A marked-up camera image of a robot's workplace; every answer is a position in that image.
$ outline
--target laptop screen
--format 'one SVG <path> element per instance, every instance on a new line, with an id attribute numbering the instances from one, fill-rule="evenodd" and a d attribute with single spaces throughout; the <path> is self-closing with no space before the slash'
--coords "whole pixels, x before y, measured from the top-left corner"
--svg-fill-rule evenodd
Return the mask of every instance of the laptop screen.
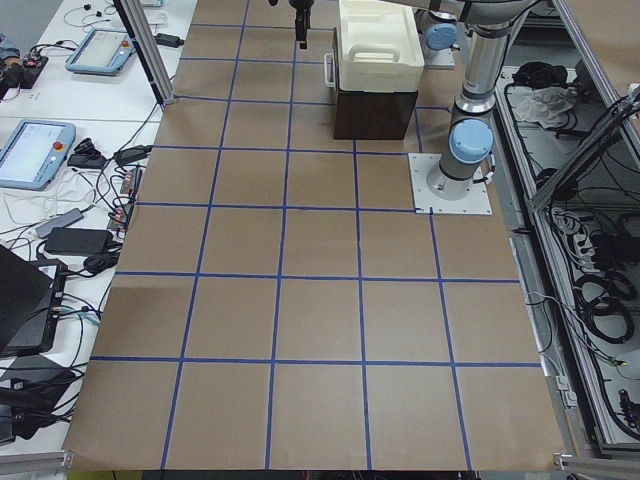
<path id="1" fill-rule="evenodd" d="M 51 282 L 37 267 L 0 246 L 0 350 L 38 314 L 38 305 Z"/>

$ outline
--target cream plastic box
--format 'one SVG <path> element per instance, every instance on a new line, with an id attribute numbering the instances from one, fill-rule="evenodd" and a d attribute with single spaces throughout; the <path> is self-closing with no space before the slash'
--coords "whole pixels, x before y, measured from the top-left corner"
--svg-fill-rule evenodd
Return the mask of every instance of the cream plastic box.
<path id="1" fill-rule="evenodd" d="M 339 7 L 340 89 L 415 92 L 424 57 L 412 8 L 378 0 L 340 0 Z"/>

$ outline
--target brown floor tile square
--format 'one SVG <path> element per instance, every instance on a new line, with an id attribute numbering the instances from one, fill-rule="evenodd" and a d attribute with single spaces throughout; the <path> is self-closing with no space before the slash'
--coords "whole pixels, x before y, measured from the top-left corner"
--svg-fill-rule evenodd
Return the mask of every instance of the brown floor tile square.
<path id="1" fill-rule="evenodd" d="M 473 468 L 552 470 L 553 454 L 565 448 L 542 369 L 458 368 L 457 373 Z"/>
<path id="2" fill-rule="evenodd" d="M 289 105 L 234 102 L 224 146 L 286 148 L 288 126 Z"/>
<path id="3" fill-rule="evenodd" d="M 285 163 L 285 152 L 222 152 L 214 202 L 226 205 L 282 205 Z"/>
<path id="4" fill-rule="evenodd" d="M 279 6 L 280 12 L 286 5 Z M 295 33 L 291 29 L 245 28 L 240 47 L 243 60 L 293 60 Z"/>
<path id="5" fill-rule="evenodd" d="M 367 393 L 374 468 L 466 469 L 450 368 L 367 367 Z"/>
<path id="6" fill-rule="evenodd" d="M 495 208 L 491 216 L 435 217 L 443 277 L 518 278 L 508 233 L 499 217 L 500 210 Z"/>
<path id="7" fill-rule="evenodd" d="M 403 140 L 357 140 L 356 149 L 359 152 L 418 152 L 420 143 L 418 142 L 415 114 L 411 116 Z"/>
<path id="8" fill-rule="evenodd" d="M 420 140 L 424 153 L 444 153 L 448 150 L 451 114 L 446 110 L 419 109 Z"/>
<path id="9" fill-rule="evenodd" d="M 356 281 L 284 280 L 278 358 L 361 360 Z"/>
<path id="10" fill-rule="evenodd" d="M 179 357 L 193 281 L 193 277 L 116 276 L 93 354 Z"/>
<path id="11" fill-rule="evenodd" d="M 284 273 L 304 276 L 357 275 L 355 214 L 289 210 Z"/>
<path id="12" fill-rule="evenodd" d="M 177 368 L 177 363 L 91 362 L 64 443 L 75 452 L 74 468 L 159 469 Z"/>
<path id="13" fill-rule="evenodd" d="M 316 0 L 311 12 L 312 28 L 335 28 L 339 23 L 338 2 L 334 0 Z"/>
<path id="14" fill-rule="evenodd" d="M 268 365 L 185 365 L 167 468 L 264 468 L 268 403 Z"/>
<path id="15" fill-rule="evenodd" d="M 364 323 L 368 360 L 449 361 L 435 283 L 365 282 Z"/>
<path id="16" fill-rule="evenodd" d="M 287 63 L 239 62 L 233 98 L 288 102 L 292 71 Z"/>
<path id="17" fill-rule="evenodd" d="M 182 58 L 235 59 L 240 27 L 198 27 L 192 25 L 184 42 Z"/>
<path id="18" fill-rule="evenodd" d="M 118 270 L 195 272 L 206 215 L 201 207 L 137 207 Z"/>
<path id="19" fill-rule="evenodd" d="M 144 202 L 209 203 L 217 150 L 156 148 L 142 179 Z"/>
<path id="20" fill-rule="evenodd" d="M 358 155 L 362 208 L 413 210 L 409 160 L 405 155 Z"/>
<path id="21" fill-rule="evenodd" d="M 458 52 L 453 52 L 456 61 L 454 70 L 429 70 L 422 72 L 418 85 L 418 101 L 421 107 L 451 108 L 456 95 L 462 90 L 464 65 Z"/>
<path id="22" fill-rule="evenodd" d="M 457 362 L 540 362 L 520 285 L 445 288 Z"/>
<path id="23" fill-rule="evenodd" d="M 292 153 L 289 158 L 287 204 L 355 207 L 353 155 Z"/>
<path id="24" fill-rule="evenodd" d="M 156 145 L 217 147 L 227 102 L 179 98 L 165 109 Z"/>
<path id="25" fill-rule="evenodd" d="M 436 277 L 431 228 L 426 215 L 362 212 L 360 232 L 364 276 Z"/>
<path id="26" fill-rule="evenodd" d="M 198 2 L 191 23 L 217 25 L 242 25 L 245 2 L 238 0 L 215 0 Z"/>
<path id="27" fill-rule="evenodd" d="M 271 468 L 366 468 L 360 367 L 279 365 L 273 398 Z"/>
<path id="28" fill-rule="evenodd" d="M 296 11 L 289 6 L 289 2 L 278 2 L 278 5 L 272 7 L 269 2 L 250 0 L 247 25 L 290 28 L 295 14 Z"/>
<path id="29" fill-rule="evenodd" d="M 294 105 L 291 148 L 301 150 L 340 150 L 351 152 L 352 140 L 334 140 L 335 107 Z"/>
<path id="30" fill-rule="evenodd" d="M 226 100 L 234 67 L 226 60 L 181 60 L 173 82 L 176 94 Z"/>
<path id="31" fill-rule="evenodd" d="M 315 64 L 296 64 L 296 82 L 293 91 L 296 102 L 335 103 L 331 90 L 324 84 L 324 67 Z"/>
<path id="32" fill-rule="evenodd" d="M 313 15 L 314 13 L 312 11 L 311 25 L 315 27 Z M 296 61 L 298 62 L 323 62 L 325 53 L 333 50 L 332 30 L 309 30 L 307 32 L 307 40 L 306 50 L 296 47 Z"/>
<path id="33" fill-rule="evenodd" d="M 295 10 L 287 2 L 279 2 L 276 7 L 269 2 L 252 0 L 247 16 L 247 25 L 285 27 L 294 26 Z M 312 28 L 333 28 L 337 25 L 338 2 L 333 0 L 316 0 L 311 9 Z"/>
<path id="34" fill-rule="evenodd" d="M 275 280 L 200 278 L 187 354 L 271 358 L 275 297 Z"/>
<path id="35" fill-rule="evenodd" d="M 275 275 L 281 236 L 280 210 L 215 208 L 202 271 Z"/>

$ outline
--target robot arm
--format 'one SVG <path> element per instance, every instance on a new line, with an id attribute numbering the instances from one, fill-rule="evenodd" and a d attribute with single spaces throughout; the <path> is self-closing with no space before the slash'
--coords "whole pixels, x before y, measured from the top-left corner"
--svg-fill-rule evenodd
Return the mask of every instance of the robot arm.
<path id="1" fill-rule="evenodd" d="M 489 116 L 495 105 L 494 88 L 517 20 L 542 0 L 383 0 L 418 8 L 418 26 L 440 28 L 427 46 L 437 50 L 451 46 L 457 22 L 473 31 L 465 79 L 453 105 L 449 151 L 429 173 L 433 193 L 448 200 L 463 198 L 478 166 L 490 154 L 493 133 Z M 271 5 L 278 0 L 269 0 Z M 296 9 L 296 39 L 306 48 L 311 6 L 314 0 L 289 0 Z"/>
<path id="2" fill-rule="evenodd" d="M 289 5 L 296 9 L 296 41 L 300 43 L 300 48 L 307 48 L 307 30 L 311 27 L 311 7 L 314 0 L 289 0 Z M 273 7 L 278 4 L 278 0 L 269 0 Z"/>

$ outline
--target white cloth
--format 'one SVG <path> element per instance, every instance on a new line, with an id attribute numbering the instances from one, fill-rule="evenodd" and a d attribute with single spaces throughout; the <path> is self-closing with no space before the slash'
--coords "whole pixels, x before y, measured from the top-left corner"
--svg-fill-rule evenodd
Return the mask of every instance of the white cloth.
<path id="1" fill-rule="evenodd" d="M 575 91 L 562 87 L 535 90 L 527 95 L 513 111 L 519 122 L 539 123 L 544 128 L 561 127 L 567 123 L 565 112 L 577 100 Z"/>

